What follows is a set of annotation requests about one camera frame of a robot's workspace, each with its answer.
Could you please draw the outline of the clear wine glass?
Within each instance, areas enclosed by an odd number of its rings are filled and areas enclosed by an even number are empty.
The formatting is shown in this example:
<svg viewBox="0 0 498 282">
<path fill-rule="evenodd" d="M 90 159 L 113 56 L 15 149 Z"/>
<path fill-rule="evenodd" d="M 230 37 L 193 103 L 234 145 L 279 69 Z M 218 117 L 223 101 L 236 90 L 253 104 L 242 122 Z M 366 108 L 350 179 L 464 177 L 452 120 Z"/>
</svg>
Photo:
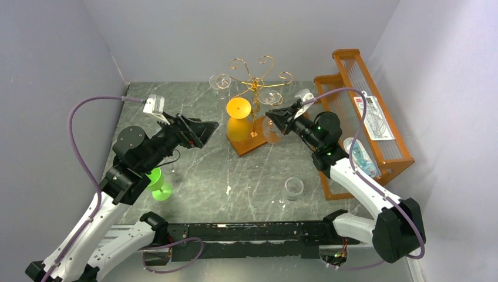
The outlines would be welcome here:
<svg viewBox="0 0 498 282">
<path fill-rule="evenodd" d="M 301 202 L 303 191 L 304 184 L 302 180 L 297 177 L 288 178 L 281 191 L 280 208 L 284 212 L 293 211 Z"/>
<path fill-rule="evenodd" d="M 262 114 L 262 131 L 265 140 L 269 144 L 281 141 L 282 134 L 277 125 L 272 120 L 271 114 L 283 102 L 282 95 L 274 89 L 263 89 L 258 97 Z"/>
<path fill-rule="evenodd" d="M 231 85 L 231 78 L 226 73 L 217 73 L 209 78 L 210 87 L 215 91 L 219 100 L 226 100 L 227 90 Z"/>
</svg>

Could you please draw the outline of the yellow plastic wine glass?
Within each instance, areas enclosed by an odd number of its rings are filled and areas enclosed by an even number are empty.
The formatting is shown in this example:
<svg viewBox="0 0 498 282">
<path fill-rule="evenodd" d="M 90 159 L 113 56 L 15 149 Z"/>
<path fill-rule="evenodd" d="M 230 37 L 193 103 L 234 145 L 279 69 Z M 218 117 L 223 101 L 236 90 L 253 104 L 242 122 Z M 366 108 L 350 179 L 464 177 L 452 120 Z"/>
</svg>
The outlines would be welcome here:
<svg viewBox="0 0 498 282">
<path fill-rule="evenodd" d="M 247 99 L 237 97 L 231 99 L 226 111 L 230 116 L 227 123 L 227 137 L 230 141 L 240 142 L 248 138 L 252 131 L 252 123 L 248 120 L 251 104 Z"/>
</svg>

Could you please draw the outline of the green plastic wine glass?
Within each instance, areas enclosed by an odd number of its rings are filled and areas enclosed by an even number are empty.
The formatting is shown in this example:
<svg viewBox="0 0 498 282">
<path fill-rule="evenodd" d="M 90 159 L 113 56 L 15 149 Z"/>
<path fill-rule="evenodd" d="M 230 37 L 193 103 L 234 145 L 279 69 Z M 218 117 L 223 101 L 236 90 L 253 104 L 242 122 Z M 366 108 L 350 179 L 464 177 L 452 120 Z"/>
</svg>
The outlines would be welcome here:
<svg viewBox="0 0 498 282">
<path fill-rule="evenodd" d="M 165 181 L 161 168 L 154 168 L 149 174 L 146 174 L 146 176 L 150 179 L 147 190 L 152 192 L 152 196 L 155 200 L 162 202 L 171 196 L 171 184 Z"/>
</svg>

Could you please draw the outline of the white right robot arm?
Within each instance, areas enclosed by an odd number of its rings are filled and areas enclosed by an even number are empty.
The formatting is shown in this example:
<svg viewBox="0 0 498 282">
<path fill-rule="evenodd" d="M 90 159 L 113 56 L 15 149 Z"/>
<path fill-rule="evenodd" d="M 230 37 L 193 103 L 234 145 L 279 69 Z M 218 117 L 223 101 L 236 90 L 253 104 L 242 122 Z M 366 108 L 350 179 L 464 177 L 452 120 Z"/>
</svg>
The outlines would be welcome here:
<svg viewBox="0 0 498 282">
<path fill-rule="evenodd" d="M 344 237 L 373 245 L 379 257 L 394 263 L 402 257 L 421 259 L 426 234 L 419 203 L 386 190 L 355 165 L 352 153 L 339 145 L 339 117 L 322 112 L 315 120 L 297 116 L 291 108 L 271 110 L 265 115 L 283 134 L 295 133 L 312 149 L 313 164 L 327 178 L 346 188 L 367 209 L 371 219 L 335 213 L 323 227 L 324 239 L 332 244 Z"/>
</svg>

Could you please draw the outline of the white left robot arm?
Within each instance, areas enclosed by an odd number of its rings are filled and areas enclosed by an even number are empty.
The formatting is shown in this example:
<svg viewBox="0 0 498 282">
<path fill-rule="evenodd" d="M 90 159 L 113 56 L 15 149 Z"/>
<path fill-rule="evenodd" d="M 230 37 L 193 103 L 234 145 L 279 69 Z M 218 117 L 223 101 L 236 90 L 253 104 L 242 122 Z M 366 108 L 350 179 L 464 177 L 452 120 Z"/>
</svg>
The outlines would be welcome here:
<svg viewBox="0 0 498 282">
<path fill-rule="evenodd" d="M 111 227 L 154 182 L 152 174 L 163 159 L 178 147 L 204 147 L 219 124 L 162 113 L 159 126 L 153 136 L 139 126 L 128 126 L 118 134 L 112 167 L 98 184 L 90 206 L 50 256 L 27 266 L 25 273 L 32 281 L 99 281 L 140 248 L 171 243 L 168 222 L 147 212 L 126 234 L 100 247 Z"/>
</svg>

